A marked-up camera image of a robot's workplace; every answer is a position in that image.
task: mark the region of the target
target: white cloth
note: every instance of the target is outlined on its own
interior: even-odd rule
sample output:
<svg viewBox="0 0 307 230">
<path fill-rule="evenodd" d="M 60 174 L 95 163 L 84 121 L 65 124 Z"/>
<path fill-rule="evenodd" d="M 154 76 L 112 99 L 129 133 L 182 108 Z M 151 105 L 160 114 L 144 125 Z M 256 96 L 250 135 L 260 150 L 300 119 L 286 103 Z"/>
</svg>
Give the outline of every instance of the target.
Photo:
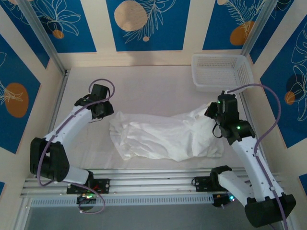
<svg viewBox="0 0 307 230">
<path fill-rule="evenodd" d="M 118 112 L 110 121 L 110 136 L 123 160 L 222 157 L 223 142 L 212 134 L 215 121 L 204 116 L 207 107 L 172 117 Z"/>
</svg>

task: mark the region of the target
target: plastic basket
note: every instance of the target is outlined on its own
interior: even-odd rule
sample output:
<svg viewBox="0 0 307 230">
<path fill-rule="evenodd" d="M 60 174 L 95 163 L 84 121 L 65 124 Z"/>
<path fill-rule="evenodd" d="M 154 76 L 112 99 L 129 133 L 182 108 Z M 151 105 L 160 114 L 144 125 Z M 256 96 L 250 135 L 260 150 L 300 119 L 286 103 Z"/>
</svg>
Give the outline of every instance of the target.
<svg viewBox="0 0 307 230">
<path fill-rule="evenodd" d="M 201 92 L 233 90 L 254 83 L 250 65 L 243 55 L 194 54 L 192 76 L 197 90 Z"/>
</svg>

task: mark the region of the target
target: white floor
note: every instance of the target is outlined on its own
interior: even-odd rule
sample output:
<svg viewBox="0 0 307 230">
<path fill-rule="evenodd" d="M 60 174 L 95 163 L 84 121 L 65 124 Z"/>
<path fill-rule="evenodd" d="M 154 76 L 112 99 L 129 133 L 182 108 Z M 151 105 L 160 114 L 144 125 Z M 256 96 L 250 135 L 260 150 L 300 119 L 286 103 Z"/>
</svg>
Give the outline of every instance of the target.
<svg viewBox="0 0 307 230">
<path fill-rule="evenodd" d="M 130 114 L 172 116 L 216 101 L 219 94 L 197 92 L 190 66 L 73 68 L 56 125 L 69 114 L 74 103 L 88 93 L 89 84 L 98 78 L 107 78 L 115 84 L 116 92 L 110 100 L 115 112 Z M 246 119 L 239 99 L 238 104 L 240 118 Z M 221 158 L 201 157 L 176 162 L 135 157 L 124 161 L 109 136 L 110 118 L 89 124 L 77 135 L 67 150 L 72 165 L 86 169 L 196 169 L 226 164 L 230 167 L 243 166 L 226 140 Z"/>
</svg>

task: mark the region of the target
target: purple cable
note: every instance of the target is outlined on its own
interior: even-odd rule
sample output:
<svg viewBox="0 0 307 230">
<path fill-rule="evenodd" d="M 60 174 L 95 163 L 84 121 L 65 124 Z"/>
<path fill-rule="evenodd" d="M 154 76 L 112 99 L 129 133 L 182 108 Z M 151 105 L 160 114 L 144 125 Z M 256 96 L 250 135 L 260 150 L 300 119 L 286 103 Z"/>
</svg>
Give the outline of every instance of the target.
<svg viewBox="0 0 307 230">
<path fill-rule="evenodd" d="M 259 156 L 257 156 L 257 148 L 258 148 L 260 142 L 261 142 L 261 141 L 262 141 L 262 140 L 263 140 L 263 139 L 264 139 L 264 138 L 275 128 L 275 126 L 277 125 L 277 123 L 278 123 L 278 121 L 279 121 L 279 119 L 280 119 L 280 116 L 281 116 L 281 114 L 282 114 L 282 106 L 281 106 L 281 104 L 280 104 L 280 100 L 279 100 L 277 94 L 276 94 L 271 88 L 269 88 L 269 87 L 267 87 L 267 86 L 265 86 L 265 85 L 262 85 L 262 84 L 256 84 L 256 83 L 247 84 L 247 85 L 238 87 L 238 88 L 236 88 L 236 89 L 234 89 L 234 90 L 230 90 L 230 91 L 228 91 L 228 93 L 232 93 L 232 92 L 234 92 L 234 91 L 243 89 L 243 88 L 248 87 L 248 86 L 259 86 L 259 87 L 262 87 L 262 88 L 264 88 L 264 89 L 270 91 L 270 92 L 273 94 L 273 96 L 275 97 L 275 99 L 276 99 L 276 101 L 277 101 L 277 104 L 278 104 L 278 115 L 277 115 L 276 121 L 275 121 L 274 124 L 271 126 L 271 128 L 269 128 L 268 131 L 266 131 L 266 132 L 257 140 L 257 142 L 256 142 L 256 144 L 255 144 L 255 147 L 254 147 L 254 153 L 255 153 L 255 156 L 256 156 L 256 160 L 257 160 L 259 166 L 261 167 L 261 169 L 262 169 L 262 171 L 263 171 L 263 173 L 264 173 L 264 175 L 265 175 L 265 177 L 266 177 L 266 179 L 267 179 L 267 181 L 268 181 L 268 183 L 269 183 L 269 186 L 270 186 L 270 187 L 273 187 L 273 183 L 272 183 L 272 181 L 271 181 L 271 179 L 270 179 L 268 173 L 265 171 L 265 168 L 264 168 L 262 162 L 260 161 Z M 279 199 L 279 197 L 278 197 L 276 191 L 273 190 L 272 192 L 273 192 L 273 194 L 274 194 L 274 196 L 275 196 L 275 198 L 276 198 L 278 207 L 279 207 L 279 209 L 280 209 L 280 212 L 281 212 L 281 215 L 282 215 L 282 218 L 283 218 L 284 229 L 285 229 L 285 230 L 288 230 L 288 224 L 287 224 L 286 216 L 285 216 L 285 213 L 284 213 L 284 210 L 283 210 L 283 206 L 282 206 L 282 204 L 281 204 L 281 202 L 280 202 L 280 199 Z"/>
<path fill-rule="evenodd" d="M 38 181 L 38 184 L 39 184 L 40 186 L 47 186 L 48 184 L 51 184 L 51 183 L 53 182 L 53 181 L 51 180 L 51 181 L 47 182 L 46 184 L 42 184 L 42 181 L 41 181 L 40 177 L 41 177 L 42 164 L 43 164 L 43 160 L 44 160 L 44 157 L 45 157 L 45 155 L 46 155 L 47 149 L 49 148 L 51 142 L 52 142 L 53 139 L 56 137 L 56 135 L 57 135 L 57 134 L 58 134 L 58 133 L 59 133 L 69 122 L 70 122 L 70 120 L 72 120 L 72 119 L 73 119 L 79 112 L 81 112 L 83 109 L 86 109 L 87 107 L 89 107 L 89 106 L 91 106 L 91 105 L 93 105 L 93 104 L 98 104 L 98 103 L 106 102 L 106 101 L 108 101 L 111 97 L 113 97 L 113 95 L 114 95 L 114 93 L 115 93 L 115 85 L 113 84 L 113 82 L 111 82 L 111 81 L 108 80 L 108 79 L 103 79 L 103 78 L 101 78 L 101 79 L 96 79 L 96 80 L 94 80 L 94 81 L 90 84 L 90 86 L 89 86 L 89 89 L 88 89 L 89 92 L 90 92 L 90 90 L 91 90 L 91 86 L 92 86 L 95 82 L 97 82 L 97 81 L 107 81 L 107 82 L 109 82 L 109 83 L 112 85 L 112 88 L 113 88 L 113 91 L 112 91 L 111 95 L 109 95 L 109 97 L 107 97 L 107 98 L 105 98 L 105 99 L 103 99 L 103 100 L 100 100 L 100 101 L 97 101 L 97 102 L 92 102 L 92 103 L 89 103 L 89 104 L 83 106 L 82 108 L 80 108 L 79 110 L 77 110 L 73 115 L 71 115 L 70 117 L 68 117 L 68 118 L 63 122 L 63 124 L 56 130 L 55 135 L 53 135 L 53 136 L 50 138 L 50 140 L 47 142 L 47 144 L 46 144 L 46 146 L 45 146 L 45 148 L 44 148 L 44 150 L 43 150 L 43 152 L 42 152 L 42 155 L 41 155 L 41 157 L 40 157 L 40 159 L 39 159 L 38 168 L 37 168 L 37 181 Z M 82 185 L 82 184 L 77 184 L 77 183 L 71 183 L 71 184 L 92 191 L 93 193 L 95 193 L 96 195 L 98 195 L 98 196 L 103 200 L 103 202 L 104 202 L 104 206 L 102 207 L 102 209 L 99 210 L 99 211 L 97 211 L 97 212 L 85 212 L 85 211 L 82 211 L 82 210 L 81 210 L 81 207 L 80 207 L 81 204 L 79 204 L 79 207 L 78 207 L 78 208 L 79 208 L 80 211 L 82 211 L 82 213 L 86 213 L 86 214 L 97 214 L 97 213 L 102 212 L 102 211 L 105 209 L 106 202 L 105 202 L 105 200 L 103 199 L 103 197 L 102 197 L 98 192 L 96 192 L 95 190 L 93 190 L 93 189 L 91 189 L 91 188 L 89 188 L 89 187 L 87 187 L 87 186 L 85 186 L 85 185 Z"/>
</svg>

